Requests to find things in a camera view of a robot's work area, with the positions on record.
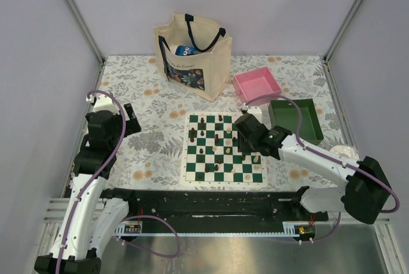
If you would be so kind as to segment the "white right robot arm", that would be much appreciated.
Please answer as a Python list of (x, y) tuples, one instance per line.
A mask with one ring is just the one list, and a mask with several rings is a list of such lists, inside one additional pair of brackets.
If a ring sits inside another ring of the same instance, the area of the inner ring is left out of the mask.
[(240, 138), (255, 152), (304, 167), (333, 182), (332, 188), (300, 189), (291, 203), (292, 215), (305, 220), (317, 212), (347, 212), (364, 224), (373, 224), (392, 195), (379, 162), (369, 156), (354, 160), (304, 142), (281, 126), (268, 129), (252, 114), (235, 121)]

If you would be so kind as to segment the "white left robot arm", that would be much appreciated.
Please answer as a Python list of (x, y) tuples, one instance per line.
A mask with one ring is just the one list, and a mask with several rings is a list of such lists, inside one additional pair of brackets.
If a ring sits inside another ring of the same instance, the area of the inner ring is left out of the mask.
[(108, 195), (110, 208), (93, 221), (123, 139), (139, 133), (141, 126), (131, 104), (121, 105), (109, 92), (89, 91), (86, 100), (93, 108), (86, 114), (88, 132), (74, 159), (70, 199), (49, 253), (36, 258), (37, 273), (100, 273), (102, 254), (115, 228), (139, 211), (128, 194)]

